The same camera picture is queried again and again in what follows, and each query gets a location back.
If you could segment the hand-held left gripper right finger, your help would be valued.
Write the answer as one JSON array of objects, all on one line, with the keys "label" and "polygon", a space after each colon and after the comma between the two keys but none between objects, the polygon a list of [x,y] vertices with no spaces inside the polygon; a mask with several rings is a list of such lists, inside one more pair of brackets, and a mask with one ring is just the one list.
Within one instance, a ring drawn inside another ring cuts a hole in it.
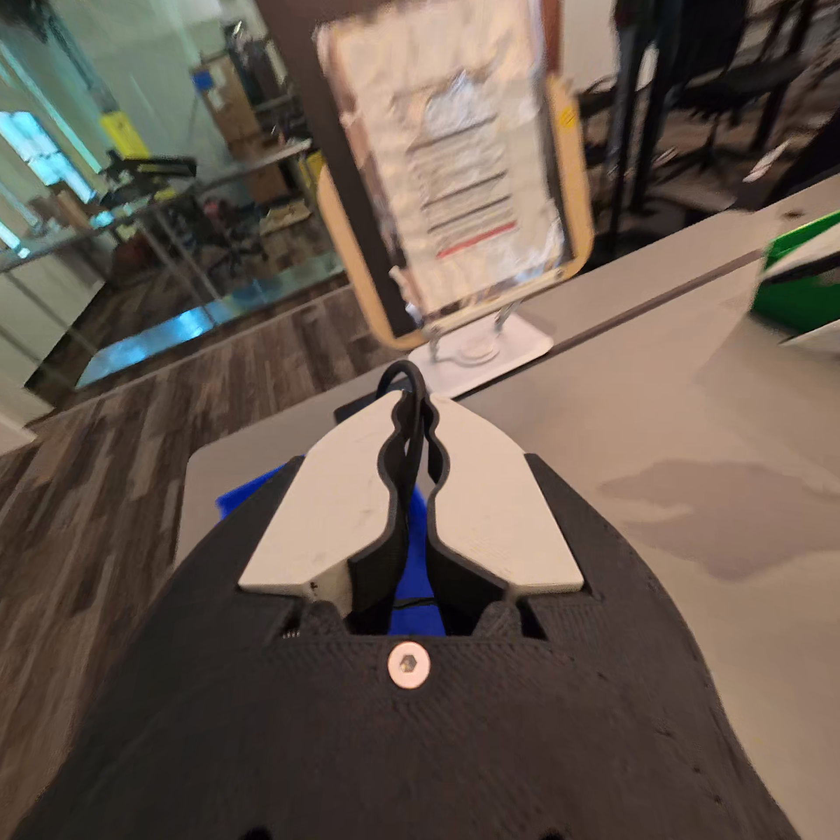
[{"label": "hand-held left gripper right finger", "polygon": [[448,634],[471,634],[493,603],[583,589],[527,453],[497,426],[430,395],[427,470],[427,577]]}]

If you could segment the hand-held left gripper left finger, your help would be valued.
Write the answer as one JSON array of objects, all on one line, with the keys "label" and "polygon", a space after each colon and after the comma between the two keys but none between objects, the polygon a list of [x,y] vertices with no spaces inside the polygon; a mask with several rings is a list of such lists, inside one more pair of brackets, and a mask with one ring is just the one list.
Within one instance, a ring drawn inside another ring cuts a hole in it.
[{"label": "hand-held left gripper left finger", "polygon": [[342,618],[392,602],[408,549],[397,486],[411,398],[388,392],[310,448],[238,579],[241,590],[326,602]]}]

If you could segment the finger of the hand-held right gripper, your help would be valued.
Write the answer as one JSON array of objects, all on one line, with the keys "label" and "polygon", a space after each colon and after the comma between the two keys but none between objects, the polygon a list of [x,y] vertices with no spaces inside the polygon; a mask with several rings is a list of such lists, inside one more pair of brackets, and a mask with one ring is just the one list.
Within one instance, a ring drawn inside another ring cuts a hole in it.
[{"label": "finger of the hand-held right gripper", "polygon": [[781,346],[803,350],[839,350],[839,319],[789,338]]},{"label": "finger of the hand-held right gripper", "polygon": [[809,238],[763,270],[762,284],[783,284],[825,274],[839,267],[839,226]]}]

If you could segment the green plastic bin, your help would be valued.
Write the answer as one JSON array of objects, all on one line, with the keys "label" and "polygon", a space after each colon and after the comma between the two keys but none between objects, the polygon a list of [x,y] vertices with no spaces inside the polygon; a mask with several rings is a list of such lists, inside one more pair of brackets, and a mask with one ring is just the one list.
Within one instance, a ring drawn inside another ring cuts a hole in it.
[{"label": "green plastic bin", "polygon": [[[763,270],[806,240],[839,226],[839,212],[819,217],[774,238],[764,255],[759,285],[752,301],[752,313],[785,330],[790,338],[839,319],[839,267],[819,276],[781,284],[762,284]],[[838,350],[819,350],[837,354]]]}]

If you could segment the blue plastic bin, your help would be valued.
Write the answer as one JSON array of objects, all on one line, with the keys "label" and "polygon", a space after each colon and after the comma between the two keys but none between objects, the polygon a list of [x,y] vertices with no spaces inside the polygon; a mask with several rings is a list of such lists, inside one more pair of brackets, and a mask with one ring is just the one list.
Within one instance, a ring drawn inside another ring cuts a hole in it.
[{"label": "blue plastic bin", "polygon": [[[280,465],[228,490],[215,500],[220,519],[225,519],[257,489],[285,466]],[[406,566],[395,591],[388,634],[393,636],[444,636],[445,627],[427,574],[427,502],[415,486],[408,512]]]}]

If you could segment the grey desk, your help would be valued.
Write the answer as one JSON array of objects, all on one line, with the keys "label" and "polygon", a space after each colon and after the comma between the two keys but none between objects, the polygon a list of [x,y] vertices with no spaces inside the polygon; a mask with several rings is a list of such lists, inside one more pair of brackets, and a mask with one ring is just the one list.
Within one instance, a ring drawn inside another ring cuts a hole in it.
[{"label": "grey desk", "polygon": [[434,641],[429,686],[301,638],[197,698],[210,838],[838,838],[838,365],[753,266],[480,395],[597,576],[544,638]]}]

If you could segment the white sign stand base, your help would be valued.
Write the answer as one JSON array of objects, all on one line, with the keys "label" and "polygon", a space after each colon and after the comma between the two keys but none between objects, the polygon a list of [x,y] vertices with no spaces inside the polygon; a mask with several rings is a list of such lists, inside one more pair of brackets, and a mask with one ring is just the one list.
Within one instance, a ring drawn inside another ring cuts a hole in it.
[{"label": "white sign stand base", "polygon": [[430,393],[455,399],[542,358],[552,347],[546,332],[505,308],[432,338],[408,359]]}]

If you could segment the black office chair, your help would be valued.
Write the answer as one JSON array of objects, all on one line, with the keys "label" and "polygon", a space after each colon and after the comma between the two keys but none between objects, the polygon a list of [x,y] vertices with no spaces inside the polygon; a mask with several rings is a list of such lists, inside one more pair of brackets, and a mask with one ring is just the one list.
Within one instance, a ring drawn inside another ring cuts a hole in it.
[{"label": "black office chair", "polygon": [[764,151],[788,87],[803,72],[801,53],[818,2],[777,2],[776,15],[757,59],[736,64],[748,24],[747,2],[692,2],[680,31],[672,109],[690,111],[711,120],[707,140],[692,152],[678,154],[663,163],[668,170],[663,181],[672,180],[696,167],[720,169],[716,149],[721,118],[730,116],[735,127],[747,107],[768,98],[763,116],[744,153],[724,150],[725,156],[744,160]]}]

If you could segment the cardboard box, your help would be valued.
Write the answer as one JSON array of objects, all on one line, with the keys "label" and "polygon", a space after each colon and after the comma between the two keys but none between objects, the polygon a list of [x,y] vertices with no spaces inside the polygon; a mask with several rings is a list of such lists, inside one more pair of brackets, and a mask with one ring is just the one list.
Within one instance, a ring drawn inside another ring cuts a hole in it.
[{"label": "cardboard box", "polygon": [[252,140],[261,126],[229,55],[213,56],[190,69],[192,84],[226,143]]},{"label": "cardboard box", "polygon": [[[229,140],[227,149],[236,162],[250,166],[278,153],[283,144],[284,141],[277,137],[253,134],[240,140]],[[257,166],[245,175],[245,183],[258,205],[274,204],[291,194],[282,163],[277,161]]]}]

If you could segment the grey metal table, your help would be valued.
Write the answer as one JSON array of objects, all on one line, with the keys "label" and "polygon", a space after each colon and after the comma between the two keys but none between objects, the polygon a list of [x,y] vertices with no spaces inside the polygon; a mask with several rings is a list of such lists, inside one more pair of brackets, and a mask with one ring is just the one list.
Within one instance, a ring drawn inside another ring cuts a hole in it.
[{"label": "grey metal table", "polygon": [[248,175],[261,172],[282,161],[299,159],[311,148],[311,139],[275,144],[269,153],[262,154],[252,161],[236,161],[209,180],[197,175],[197,163],[193,158],[156,156],[148,159],[123,159],[113,154],[113,170],[118,175],[127,174],[132,177],[125,186],[133,197],[105,209],[105,212],[112,216],[112,221],[99,227],[85,227],[73,235],[54,236],[25,243],[25,255],[9,250],[2,255],[1,273],[4,276],[10,275],[21,266],[52,256],[89,239],[110,234],[121,227],[138,228],[140,221],[149,214],[162,211],[186,198],[198,198],[228,183],[244,180]]}]

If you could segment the wooden framed instruction sign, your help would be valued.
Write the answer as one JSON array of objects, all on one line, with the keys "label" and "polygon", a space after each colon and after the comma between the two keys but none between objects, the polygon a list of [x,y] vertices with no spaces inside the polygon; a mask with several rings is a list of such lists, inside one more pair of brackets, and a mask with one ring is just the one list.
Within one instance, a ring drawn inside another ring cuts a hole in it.
[{"label": "wooden framed instruction sign", "polygon": [[594,224],[560,2],[336,2],[318,199],[373,335],[432,344],[576,276]]}]

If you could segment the yellow sign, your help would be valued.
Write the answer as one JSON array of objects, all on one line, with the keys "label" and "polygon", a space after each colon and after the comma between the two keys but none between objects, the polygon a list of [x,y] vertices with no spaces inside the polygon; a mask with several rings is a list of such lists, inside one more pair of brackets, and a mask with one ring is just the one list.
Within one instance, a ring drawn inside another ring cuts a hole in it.
[{"label": "yellow sign", "polygon": [[128,114],[122,110],[105,112],[99,117],[103,131],[112,142],[112,147],[123,159],[147,159],[151,152],[140,137]]}]

